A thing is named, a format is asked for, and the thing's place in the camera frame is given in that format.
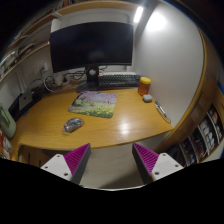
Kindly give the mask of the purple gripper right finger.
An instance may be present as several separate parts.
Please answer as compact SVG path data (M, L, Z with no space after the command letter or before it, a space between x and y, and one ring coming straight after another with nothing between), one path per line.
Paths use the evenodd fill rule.
M137 143L132 144L132 154L144 184L159 180L183 168L167 153L157 154Z

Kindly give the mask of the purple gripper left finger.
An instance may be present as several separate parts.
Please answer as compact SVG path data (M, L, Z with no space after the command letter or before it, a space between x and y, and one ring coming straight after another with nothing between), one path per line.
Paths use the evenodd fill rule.
M91 146L85 144L65 155L54 155L42 169L79 185L90 155Z

